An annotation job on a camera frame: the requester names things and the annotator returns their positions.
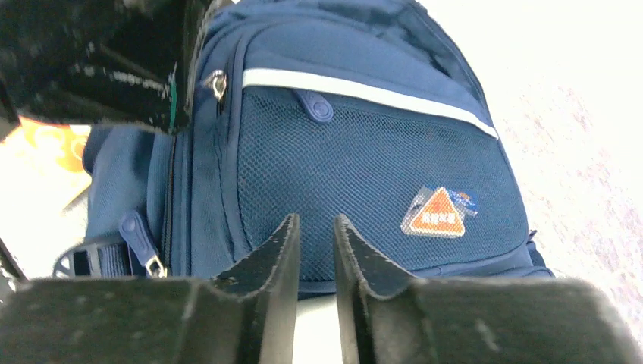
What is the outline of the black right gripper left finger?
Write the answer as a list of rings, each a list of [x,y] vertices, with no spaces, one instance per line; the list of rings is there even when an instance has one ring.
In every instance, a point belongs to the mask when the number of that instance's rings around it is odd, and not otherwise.
[[[211,280],[24,283],[1,310],[3,363],[289,363],[300,219]]]

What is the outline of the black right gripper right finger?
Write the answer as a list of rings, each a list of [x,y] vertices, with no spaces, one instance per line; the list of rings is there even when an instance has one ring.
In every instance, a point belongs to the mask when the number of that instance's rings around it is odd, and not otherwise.
[[[334,219],[345,363],[640,363],[596,288],[556,278],[418,278]]]

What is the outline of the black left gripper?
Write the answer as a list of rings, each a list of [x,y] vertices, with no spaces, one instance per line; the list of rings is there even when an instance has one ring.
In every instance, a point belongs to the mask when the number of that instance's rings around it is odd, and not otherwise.
[[[3,1],[1,132],[21,118],[176,134],[223,1]]]

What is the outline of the orange spiral notebook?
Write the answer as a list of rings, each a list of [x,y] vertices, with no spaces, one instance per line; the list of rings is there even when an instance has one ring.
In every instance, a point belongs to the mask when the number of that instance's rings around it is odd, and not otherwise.
[[[90,127],[20,122],[1,142],[1,196],[9,205],[63,209],[91,181],[82,161]]]

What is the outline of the navy blue student backpack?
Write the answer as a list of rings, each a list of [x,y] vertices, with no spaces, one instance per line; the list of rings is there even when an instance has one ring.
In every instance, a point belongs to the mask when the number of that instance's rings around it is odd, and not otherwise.
[[[94,129],[67,277],[210,278],[300,217],[300,296],[333,293],[332,222],[421,277],[548,277],[485,94],[415,1],[242,1],[205,25],[190,126]],[[400,229],[423,186],[476,198],[463,237]]]

